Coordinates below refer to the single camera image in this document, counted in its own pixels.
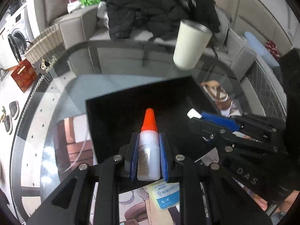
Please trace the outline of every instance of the blue gripper pad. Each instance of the blue gripper pad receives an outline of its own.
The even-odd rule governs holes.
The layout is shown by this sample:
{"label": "blue gripper pad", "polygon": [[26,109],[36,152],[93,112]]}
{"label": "blue gripper pad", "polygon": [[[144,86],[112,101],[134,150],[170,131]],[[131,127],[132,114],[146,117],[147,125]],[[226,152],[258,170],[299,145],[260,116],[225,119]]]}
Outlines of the blue gripper pad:
{"label": "blue gripper pad", "polygon": [[161,172],[163,174],[164,180],[168,180],[168,163],[161,133],[159,133],[159,149]]}
{"label": "blue gripper pad", "polygon": [[130,179],[133,181],[135,179],[136,173],[137,173],[137,160],[139,158],[139,139],[140,135],[137,135],[136,141],[135,141],[135,147],[133,150],[132,160],[130,164]]}
{"label": "blue gripper pad", "polygon": [[202,112],[201,113],[202,115],[202,118],[205,120],[205,121],[208,121],[208,122],[211,122],[211,123],[214,123],[216,125],[219,125],[223,128],[227,128],[229,129],[231,132],[234,132],[234,131],[239,131],[240,130],[240,127],[234,119],[232,118],[226,118],[226,117],[223,117],[223,116],[216,116],[214,114],[210,114],[210,113],[207,113],[207,112]]}

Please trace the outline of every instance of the glue bottle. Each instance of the glue bottle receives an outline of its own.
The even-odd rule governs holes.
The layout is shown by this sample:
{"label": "glue bottle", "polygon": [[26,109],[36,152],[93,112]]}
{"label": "glue bottle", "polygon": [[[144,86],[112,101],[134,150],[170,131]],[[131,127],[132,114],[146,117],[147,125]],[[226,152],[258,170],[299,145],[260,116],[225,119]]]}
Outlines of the glue bottle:
{"label": "glue bottle", "polygon": [[144,123],[139,135],[139,158],[137,179],[155,181],[161,176],[159,135],[152,108],[146,110]]}

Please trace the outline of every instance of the black clothing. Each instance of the black clothing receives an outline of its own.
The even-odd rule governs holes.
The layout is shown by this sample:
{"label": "black clothing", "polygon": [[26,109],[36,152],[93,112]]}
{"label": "black clothing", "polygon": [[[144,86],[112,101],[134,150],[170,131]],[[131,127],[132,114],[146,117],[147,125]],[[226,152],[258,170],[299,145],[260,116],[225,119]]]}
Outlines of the black clothing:
{"label": "black clothing", "polygon": [[215,10],[214,0],[194,0],[196,2],[194,20],[208,27],[213,33],[220,32],[220,21]]}
{"label": "black clothing", "polygon": [[129,38],[133,27],[146,27],[153,37],[176,37],[180,21],[189,19],[174,0],[103,0],[111,39]]}

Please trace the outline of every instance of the red gift box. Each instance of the red gift box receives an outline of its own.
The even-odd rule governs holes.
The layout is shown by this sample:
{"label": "red gift box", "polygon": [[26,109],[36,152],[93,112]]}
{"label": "red gift box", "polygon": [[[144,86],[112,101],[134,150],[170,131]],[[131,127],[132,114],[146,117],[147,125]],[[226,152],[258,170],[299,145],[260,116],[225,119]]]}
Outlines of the red gift box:
{"label": "red gift box", "polygon": [[11,74],[13,80],[17,83],[22,92],[25,92],[29,86],[37,78],[31,63],[25,59],[17,66],[17,68]]}

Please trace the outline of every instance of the hand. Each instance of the hand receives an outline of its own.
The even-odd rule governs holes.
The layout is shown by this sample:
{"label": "hand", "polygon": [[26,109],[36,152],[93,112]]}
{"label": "hand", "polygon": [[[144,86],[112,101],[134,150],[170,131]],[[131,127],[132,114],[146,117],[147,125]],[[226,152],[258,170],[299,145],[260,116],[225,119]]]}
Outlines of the hand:
{"label": "hand", "polygon": [[285,201],[276,209],[275,212],[288,212],[291,208],[292,204],[296,200],[299,191],[294,190],[286,199]]}
{"label": "hand", "polygon": [[268,208],[268,202],[257,194],[251,195],[252,199],[260,206],[260,208],[265,212]]}

